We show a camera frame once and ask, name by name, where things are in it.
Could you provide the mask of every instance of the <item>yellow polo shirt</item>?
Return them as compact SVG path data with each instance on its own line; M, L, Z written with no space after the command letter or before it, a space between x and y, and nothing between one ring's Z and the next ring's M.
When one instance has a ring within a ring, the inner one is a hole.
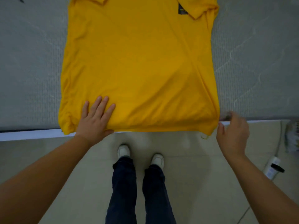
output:
M109 96L115 131L200 131L219 120L211 31L216 0L71 0L59 124Z

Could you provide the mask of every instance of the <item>gray mat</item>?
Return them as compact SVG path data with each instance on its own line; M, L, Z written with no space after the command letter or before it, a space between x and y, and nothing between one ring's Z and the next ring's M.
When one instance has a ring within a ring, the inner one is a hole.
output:
M0 130L59 128L69 0L0 0ZM299 117L299 0L218 0L221 117Z

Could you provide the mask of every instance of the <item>hand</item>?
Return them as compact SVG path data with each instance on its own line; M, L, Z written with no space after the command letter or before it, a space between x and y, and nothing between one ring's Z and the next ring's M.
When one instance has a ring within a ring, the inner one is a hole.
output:
M232 118L226 131L224 125L219 123L217 129L217 142L226 158L239 158L245 156L245 147L249 138L249 126L245 118L241 118L237 113L231 112Z
M89 113L89 102L86 101L83 106L81 120L78 124L75 137L83 137L88 141L90 147L114 132L113 130L105 130L115 109L115 104L112 104L104 113L108 100L108 97L102 100L102 97L99 96L90 108Z

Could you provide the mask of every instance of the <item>leg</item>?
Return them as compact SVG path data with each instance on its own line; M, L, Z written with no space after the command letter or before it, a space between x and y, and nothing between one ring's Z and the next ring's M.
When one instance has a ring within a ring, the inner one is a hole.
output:
M129 154L118 159L113 165L113 169L113 193L107 210L106 224L136 224L136 172L133 160L130 158L130 151Z
M146 224L176 223L164 184L163 167L163 156L155 154L152 164L144 171L142 191L147 212Z

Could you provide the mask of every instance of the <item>left hand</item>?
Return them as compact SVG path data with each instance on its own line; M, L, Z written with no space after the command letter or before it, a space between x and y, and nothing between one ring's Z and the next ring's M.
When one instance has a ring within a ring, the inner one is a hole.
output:
M89 102L86 101L83 106L75 137L83 137L88 141L90 147L114 132L113 130L105 130L115 109L115 104L112 104L104 113L108 100L109 97L104 97L102 100L102 97L99 96L90 108L89 113Z

